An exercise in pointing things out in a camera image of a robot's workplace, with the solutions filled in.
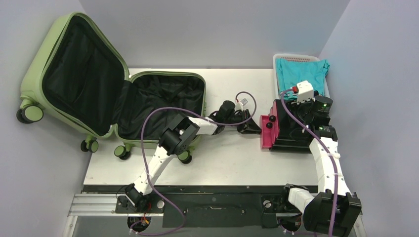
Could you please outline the black and pink storage organizer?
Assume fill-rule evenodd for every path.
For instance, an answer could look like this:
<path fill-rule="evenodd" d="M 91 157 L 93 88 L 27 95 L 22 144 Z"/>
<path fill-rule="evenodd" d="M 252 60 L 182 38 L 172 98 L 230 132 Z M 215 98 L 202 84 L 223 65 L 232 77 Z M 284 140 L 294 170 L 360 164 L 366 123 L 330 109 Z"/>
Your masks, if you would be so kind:
<path fill-rule="evenodd" d="M 274 100 L 270 111 L 259 117 L 260 147 L 271 152 L 309 153 L 313 136 L 284 110 L 280 99 Z"/>

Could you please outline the green hard-shell suitcase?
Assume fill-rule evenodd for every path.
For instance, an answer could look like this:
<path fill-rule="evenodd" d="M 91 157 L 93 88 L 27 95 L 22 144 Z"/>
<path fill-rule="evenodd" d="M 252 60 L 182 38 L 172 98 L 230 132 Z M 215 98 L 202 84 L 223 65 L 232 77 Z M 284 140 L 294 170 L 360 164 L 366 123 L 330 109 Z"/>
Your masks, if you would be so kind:
<path fill-rule="evenodd" d="M 115 156 L 126 160 L 133 147 L 154 148 L 177 114 L 206 111 L 206 82 L 191 72 L 129 72 L 127 63 L 94 21 L 81 12 L 52 24 L 20 87 L 16 113 L 23 124 L 45 114 L 86 135 L 83 152 L 98 139 L 121 141 Z"/>

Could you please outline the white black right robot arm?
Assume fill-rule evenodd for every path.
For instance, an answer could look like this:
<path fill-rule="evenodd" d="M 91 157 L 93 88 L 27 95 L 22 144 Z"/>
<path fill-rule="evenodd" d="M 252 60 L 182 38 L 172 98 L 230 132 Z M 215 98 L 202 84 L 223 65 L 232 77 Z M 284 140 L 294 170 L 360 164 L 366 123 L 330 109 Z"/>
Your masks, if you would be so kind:
<path fill-rule="evenodd" d="M 302 213 L 303 224 L 308 231 L 327 234 L 330 237 L 349 236 L 362 210 L 360 199 L 353 197 L 345 183 L 340 167 L 340 155 L 330 149 L 338 143 L 329 137 L 320 137 L 299 121 L 280 99 L 286 113 L 313 139 L 309 149 L 315 160 L 318 177 L 318 193 L 312 196 L 302 188 L 290 188 L 279 196 L 279 206 L 285 211 L 295 207 Z"/>

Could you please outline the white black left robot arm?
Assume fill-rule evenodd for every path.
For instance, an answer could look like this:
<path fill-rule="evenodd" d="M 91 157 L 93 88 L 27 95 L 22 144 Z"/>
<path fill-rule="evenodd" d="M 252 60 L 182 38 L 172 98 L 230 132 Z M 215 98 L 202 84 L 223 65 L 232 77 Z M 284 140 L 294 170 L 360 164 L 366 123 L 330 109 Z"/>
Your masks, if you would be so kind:
<path fill-rule="evenodd" d="M 181 109 L 181 114 L 162 130 L 155 153 L 145 162 L 144 171 L 126 187 L 128 206 L 134 212 L 142 212 L 148 207 L 148 195 L 153 191 L 154 183 L 173 158 L 185 154 L 183 163 L 191 160 L 190 147 L 197 136 L 218 135 L 227 126 L 235 127 L 241 134 L 261 134 L 253 114 L 249 110 L 236 110 L 235 106 L 232 101 L 224 101 L 208 117 Z"/>

